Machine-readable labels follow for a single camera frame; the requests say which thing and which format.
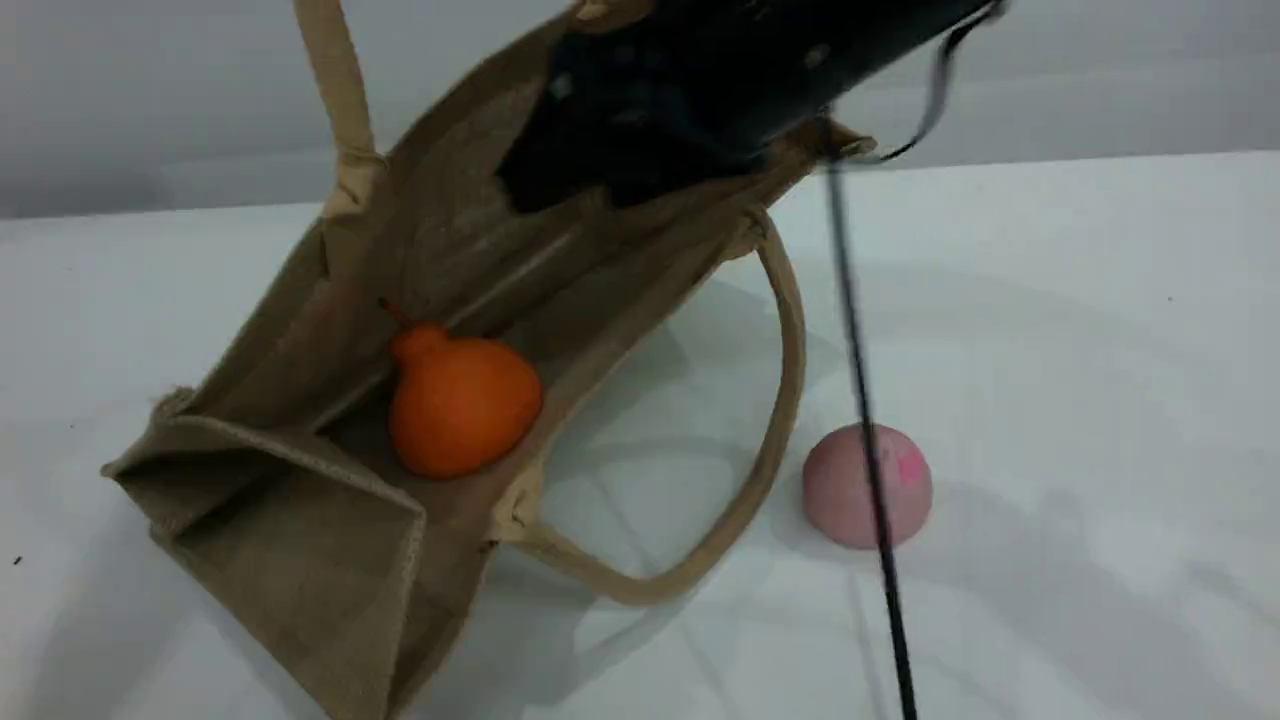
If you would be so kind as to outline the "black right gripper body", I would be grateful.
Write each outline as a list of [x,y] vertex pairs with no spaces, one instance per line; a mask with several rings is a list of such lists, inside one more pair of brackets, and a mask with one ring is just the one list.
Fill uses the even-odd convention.
[[581,1],[547,67],[545,111],[660,126],[660,191],[762,169],[846,90],[842,1]]

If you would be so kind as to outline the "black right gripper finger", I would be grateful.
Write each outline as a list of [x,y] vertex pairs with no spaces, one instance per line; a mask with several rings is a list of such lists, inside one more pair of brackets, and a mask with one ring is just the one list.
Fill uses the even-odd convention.
[[545,111],[522,128],[497,168],[516,211],[530,214],[585,191],[614,208],[660,193],[660,126],[634,111]]

